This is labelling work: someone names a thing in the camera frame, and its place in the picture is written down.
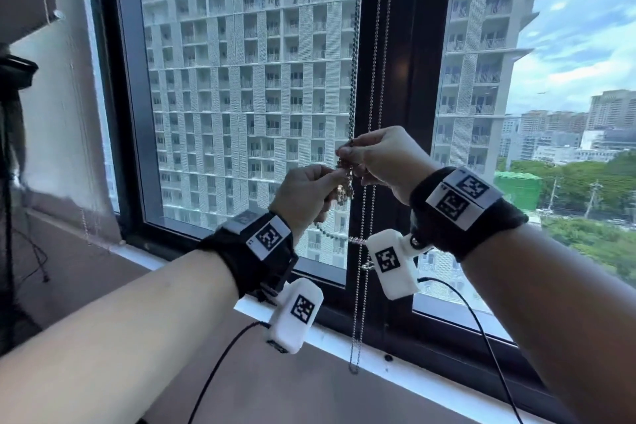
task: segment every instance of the person's left hand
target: person's left hand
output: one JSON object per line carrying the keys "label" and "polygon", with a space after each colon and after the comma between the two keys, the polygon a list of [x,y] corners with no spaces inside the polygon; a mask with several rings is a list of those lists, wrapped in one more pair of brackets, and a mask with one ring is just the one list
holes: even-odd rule
{"label": "person's left hand", "polygon": [[322,164],[295,168],[287,173],[270,205],[290,226],[294,246],[312,222],[327,218],[338,185],[346,185],[346,170],[332,170]]}

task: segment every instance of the blue sky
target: blue sky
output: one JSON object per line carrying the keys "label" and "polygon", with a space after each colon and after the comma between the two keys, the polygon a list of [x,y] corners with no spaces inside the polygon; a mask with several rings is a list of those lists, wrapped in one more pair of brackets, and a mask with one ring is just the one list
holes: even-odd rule
{"label": "blue sky", "polygon": [[535,0],[506,112],[587,111],[603,90],[636,90],[636,0]]}

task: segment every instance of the black wristband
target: black wristband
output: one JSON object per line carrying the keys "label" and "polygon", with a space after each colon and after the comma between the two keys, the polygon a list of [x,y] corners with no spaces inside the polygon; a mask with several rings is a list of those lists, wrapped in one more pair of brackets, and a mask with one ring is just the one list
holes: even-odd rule
{"label": "black wristband", "polygon": [[[453,219],[445,216],[442,211],[438,211],[426,202],[444,179],[456,169],[449,166],[427,177],[415,187],[409,198],[409,203],[412,210],[411,232],[418,243],[432,244],[441,251],[452,253],[457,261],[462,261],[468,253],[494,234],[517,228],[526,223],[528,216],[499,197],[484,209],[467,229],[460,228]],[[491,187],[469,171],[463,171],[482,187]],[[471,198],[457,190],[457,187],[452,187],[452,189],[454,190],[453,196],[458,197],[461,203],[473,204]]]}
{"label": "black wristband", "polygon": [[258,259],[248,247],[247,241],[273,217],[278,217],[289,227],[282,217],[269,212],[250,223],[239,235],[219,227],[196,246],[198,250],[212,250],[219,254],[234,277],[239,298],[259,290],[263,285],[275,292],[280,291],[298,260],[291,233],[271,250],[265,260]]}

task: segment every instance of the person's right arm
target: person's right arm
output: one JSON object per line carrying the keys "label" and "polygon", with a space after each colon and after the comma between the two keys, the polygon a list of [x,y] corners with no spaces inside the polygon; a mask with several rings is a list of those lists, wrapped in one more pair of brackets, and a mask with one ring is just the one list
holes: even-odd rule
{"label": "person's right arm", "polygon": [[[405,204],[440,168],[399,127],[364,134],[337,154],[363,184]],[[477,246],[462,268],[549,389],[581,422],[636,422],[636,291],[524,225]]]}

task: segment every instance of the black window frame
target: black window frame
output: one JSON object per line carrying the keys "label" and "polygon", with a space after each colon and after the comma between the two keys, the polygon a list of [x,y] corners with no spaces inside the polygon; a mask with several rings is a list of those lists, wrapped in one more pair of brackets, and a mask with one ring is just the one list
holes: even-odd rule
{"label": "black window frame", "polygon": [[[100,71],[104,80],[109,135],[120,202],[118,219],[122,236],[129,244],[172,260],[194,249],[198,241],[197,236],[201,238],[209,234],[209,231],[174,220],[165,220],[165,227],[146,221],[147,215],[144,213],[142,200],[144,188],[140,184],[140,174],[148,169],[137,157],[140,148],[135,132],[139,130],[139,124],[146,135],[142,141],[143,149],[151,150],[151,160],[157,175],[159,169],[154,157],[155,129],[145,59],[141,0],[91,2],[100,52]],[[371,79],[376,4],[377,0],[362,0],[361,4],[358,80]],[[121,17],[120,9],[124,6],[128,7],[127,14],[137,14],[132,18]],[[380,47],[384,39],[386,7],[387,0],[382,0]],[[391,0],[384,92],[385,104],[391,104],[391,110],[383,112],[382,126],[404,126],[429,152],[433,142],[449,10],[449,0]],[[137,28],[133,28],[132,31],[140,34],[139,43],[143,48],[143,58],[139,58],[137,50],[136,59],[131,58],[130,50],[126,51],[134,42],[131,41],[127,30],[135,24]],[[376,74],[376,100],[379,93],[380,66],[381,64],[378,64]],[[367,131],[369,97],[369,85],[359,83],[355,115],[356,134]],[[147,107],[141,109],[141,112],[139,100],[147,101]],[[372,121],[373,128],[377,127],[377,118],[376,111]],[[161,208],[160,180],[155,179],[155,190],[150,192],[152,194],[146,191],[145,197],[154,198],[151,204]],[[354,190],[357,195],[362,192],[357,183]],[[354,198],[348,218],[350,235],[360,234],[361,212],[361,198]],[[389,227],[407,233],[409,210],[398,203],[387,188],[377,187],[373,230],[376,232]],[[347,336],[351,335],[353,328],[358,250],[357,246],[348,246],[347,269],[302,259],[294,271],[294,278],[309,277],[324,292],[324,304],[316,322]],[[436,309],[435,315],[451,316],[452,321],[423,312],[426,309],[431,311],[432,308]],[[486,329],[499,325],[493,316],[482,316]],[[364,343],[506,402],[495,365],[469,317],[468,311],[463,307],[421,294],[415,296],[415,299],[408,297],[389,302],[382,293],[377,277],[371,273],[364,321]],[[491,337],[490,342],[515,403],[520,409],[556,423],[574,422],[562,404],[547,391],[515,345],[495,337]]]}

